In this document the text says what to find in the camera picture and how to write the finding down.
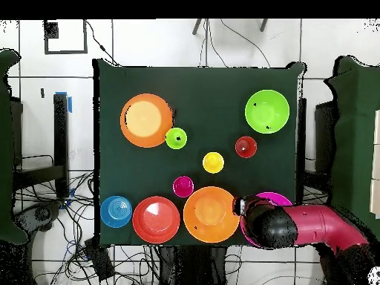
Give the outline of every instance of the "dark green table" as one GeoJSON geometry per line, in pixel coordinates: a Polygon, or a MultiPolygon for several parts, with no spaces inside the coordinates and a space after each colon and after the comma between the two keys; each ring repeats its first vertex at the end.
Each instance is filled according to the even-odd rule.
{"type": "MultiPolygon", "coordinates": [[[[244,196],[276,191],[295,199],[295,129],[298,77],[304,72],[300,62],[287,68],[147,68],[113,67],[101,59],[99,66],[100,193],[102,202],[112,195],[127,197],[133,207],[150,196],[171,200],[180,211],[178,233],[165,245],[202,244],[183,223],[186,199],[175,196],[172,183],[180,175],[194,181],[195,189],[219,186],[231,194],[244,196]],[[246,123],[244,108],[255,92],[273,89],[289,102],[290,117],[277,133],[259,134],[246,123]],[[139,148],[124,138],[119,116],[124,104],[137,94],[162,97],[176,110],[175,125],[188,134],[186,146],[172,150],[165,143],[155,148],[139,148]],[[258,151],[243,159],[235,153],[235,141],[252,136],[258,151]],[[225,165],[218,174],[202,167],[209,151],[223,155],[225,165]]],[[[146,244],[130,222],[121,229],[100,226],[103,245],[146,244]]],[[[221,246],[248,244],[240,228],[221,246]]]]}

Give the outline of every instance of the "yellow bowl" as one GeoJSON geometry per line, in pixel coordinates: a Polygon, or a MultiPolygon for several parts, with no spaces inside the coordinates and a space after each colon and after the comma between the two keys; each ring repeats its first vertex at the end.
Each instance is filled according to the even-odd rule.
{"type": "Polygon", "coordinates": [[[209,152],[203,158],[203,168],[211,174],[216,174],[223,169],[224,159],[217,152],[209,152]]]}

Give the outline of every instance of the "floor tile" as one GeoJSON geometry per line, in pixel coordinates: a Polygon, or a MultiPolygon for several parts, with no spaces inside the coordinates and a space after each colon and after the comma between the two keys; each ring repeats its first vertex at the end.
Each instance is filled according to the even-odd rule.
{"type": "MultiPolygon", "coordinates": [[[[159,276],[160,265],[156,263],[156,266],[157,269],[155,269],[155,272],[157,276],[159,276]]],[[[152,271],[144,262],[142,262],[141,264],[140,262],[116,262],[115,272],[117,272],[117,274],[115,275],[116,285],[131,285],[132,283],[135,283],[136,285],[152,285],[152,271]],[[135,281],[131,280],[130,278],[123,277],[122,275],[134,278],[135,281]]],[[[158,285],[158,280],[154,275],[153,285],[158,285]]]]}
{"type": "Polygon", "coordinates": [[[371,182],[370,211],[380,215],[380,180],[372,180],[371,182]]]}
{"type": "Polygon", "coordinates": [[[319,262],[319,254],[311,245],[299,247],[297,250],[297,261],[319,262]]]}
{"type": "Polygon", "coordinates": [[[376,111],[376,122],[375,122],[375,144],[380,144],[380,111],[376,111]]]}
{"type": "Polygon", "coordinates": [[[261,249],[253,246],[230,246],[227,249],[226,260],[236,261],[238,260],[236,255],[240,256],[242,261],[294,261],[295,256],[294,248],[261,249]]]}
{"type": "MultiPolygon", "coordinates": [[[[84,173],[70,172],[70,182],[73,182],[70,186],[71,188],[75,188],[78,183],[78,179],[75,180],[74,178],[82,174],[84,173]]],[[[83,199],[82,196],[92,196],[88,190],[87,182],[84,182],[76,190],[75,195],[79,199],[83,199]]],[[[89,204],[88,201],[82,200],[81,202],[89,204]]],[[[58,216],[65,227],[65,236],[69,241],[73,241],[75,232],[75,239],[78,240],[79,231],[77,231],[76,224],[73,222],[74,219],[76,222],[79,222],[82,227],[81,244],[84,246],[84,241],[94,236],[94,208],[93,206],[82,206],[82,204],[78,202],[72,202],[72,204],[69,205],[68,211],[60,209],[58,216]]],[[[67,247],[68,243],[64,238],[64,228],[58,220],[55,220],[53,221],[53,227],[49,231],[37,233],[36,239],[34,240],[32,258],[39,260],[62,260],[67,251],[67,247]]],[[[113,250],[111,250],[110,253],[112,254],[111,259],[113,259],[113,250]]]]}
{"type": "MultiPolygon", "coordinates": [[[[0,50],[5,48],[19,51],[18,20],[0,20],[0,50]]],[[[19,76],[19,64],[9,69],[8,76],[19,76]]]]}
{"type": "Polygon", "coordinates": [[[380,145],[373,146],[372,178],[380,180],[380,145]]]}
{"type": "Polygon", "coordinates": [[[20,97],[19,78],[8,78],[8,85],[11,88],[10,96],[20,97]]]}
{"type": "MultiPolygon", "coordinates": [[[[81,263],[83,268],[85,269],[86,273],[88,274],[88,277],[92,276],[94,274],[94,269],[92,267],[89,267],[91,265],[91,262],[84,262],[81,263]]],[[[36,282],[38,285],[50,285],[51,280],[53,279],[54,274],[46,274],[44,273],[54,273],[59,270],[61,267],[61,262],[53,262],[53,261],[34,261],[32,262],[32,269],[33,269],[33,276],[36,277],[36,282]]],[[[54,285],[90,285],[87,280],[80,280],[75,281],[73,278],[84,278],[85,273],[80,269],[79,266],[73,265],[71,267],[71,270],[73,271],[72,277],[68,278],[66,274],[63,272],[61,273],[54,285]]],[[[91,285],[99,285],[99,278],[96,276],[94,278],[89,279],[91,282],[91,285]]],[[[114,285],[114,279],[109,278],[107,280],[103,280],[100,285],[107,285],[106,281],[108,282],[108,285],[114,285]]]]}
{"type": "Polygon", "coordinates": [[[226,263],[227,285],[293,285],[293,263],[243,262],[239,272],[234,263],[226,263]]]}
{"type": "Polygon", "coordinates": [[[321,80],[304,80],[303,97],[307,99],[305,155],[315,159],[315,107],[333,100],[333,93],[321,80]]]}
{"type": "Polygon", "coordinates": [[[295,285],[322,285],[324,273],[319,263],[297,263],[295,285]]]}
{"type": "MultiPolygon", "coordinates": [[[[94,29],[96,40],[104,46],[106,51],[112,54],[112,29],[111,20],[88,20],[94,29]]],[[[68,48],[76,36],[83,37],[82,29],[78,27],[76,20],[59,20],[58,28],[71,29],[68,48]]],[[[42,20],[20,21],[21,32],[21,75],[22,76],[93,76],[93,58],[109,59],[99,45],[94,41],[93,34],[87,25],[88,53],[78,54],[50,54],[45,55],[44,28],[42,20]]]]}
{"type": "Polygon", "coordinates": [[[302,19],[301,59],[307,64],[306,77],[331,77],[339,56],[352,55],[367,65],[377,65],[379,48],[378,19],[302,19]]]}
{"type": "MultiPolygon", "coordinates": [[[[195,21],[114,20],[115,61],[121,65],[198,66],[205,30],[202,20],[197,34],[192,35],[195,21]]],[[[223,22],[254,42],[272,67],[285,67],[298,61],[300,19],[269,19],[264,32],[260,32],[262,19],[224,19],[223,22]]],[[[254,45],[233,33],[219,19],[210,19],[209,24],[212,44],[227,66],[268,67],[254,45]]],[[[209,39],[208,66],[224,67],[212,44],[209,39]]],[[[206,45],[202,58],[205,65],[206,45]]]]}
{"type": "Polygon", "coordinates": [[[69,169],[94,168],[94,105],[92,79],[22,79],[22,154],[54,153],[53,95],[67,92],[69,169]],[[44,88],[45,98],[41,96],[44,88]]]}
{"type": "MultiPolygon", "coordinates": [[[[150,257],[150,250],[147,246],[115,246],[115,260],[116,261],[140,261],[144,258],[144,249],[146,254],[150,257]]],[[[159,258],[156,252],[153,250],[153,259],[158,261],[159,258]]]]}

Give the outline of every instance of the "lime green bowl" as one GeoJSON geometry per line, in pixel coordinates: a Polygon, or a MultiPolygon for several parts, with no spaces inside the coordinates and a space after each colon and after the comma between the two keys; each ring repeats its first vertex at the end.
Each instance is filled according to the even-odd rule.
{"type": "Polygon", "coordinates": [[[179,150],[187,142],[186,132],[181,128],[172,128],[165,135],[165,141],[169,148],[179,150]]]}
{"type": "Polygon", "coordinates": [[[261,134],[273,134],[285,126],[289,119],[286,98],[274,90],[253,94],[246,104],[246,121],[261,134]]]}

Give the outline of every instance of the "plate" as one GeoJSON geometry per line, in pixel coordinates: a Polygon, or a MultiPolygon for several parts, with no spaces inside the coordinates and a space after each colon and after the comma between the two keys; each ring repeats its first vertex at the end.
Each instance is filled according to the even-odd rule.
{"type": "Polygon", "coordinates": [[[249,98],[245,115],[253,130],[261,134],[273,134],[288,121],[289,104],[277,91],[262,90],[249,98]]]}
{"type": "Polygon", "coordinates": [[[140,94],[131,98],[120,114],[120,128],[124,137],[141,148],[153,148],[164,143],[166,132],[172,126],[170,106],[153,94],[140,94]]]}
{"type": "Polygon", "coordinates": [[[134,210],[132,224],[135,232],[148,243],[165,243],[180,227],[180,213],[169,199],[149,197],[134,210]]]}
{"type": "Polygon", "coordinates": [[[186,201],[183,220],[189,233],[204,243],[219,243],[230,238],[239,225],[232,213],[234,198],[219,187],[205,187],[186,201]]]}

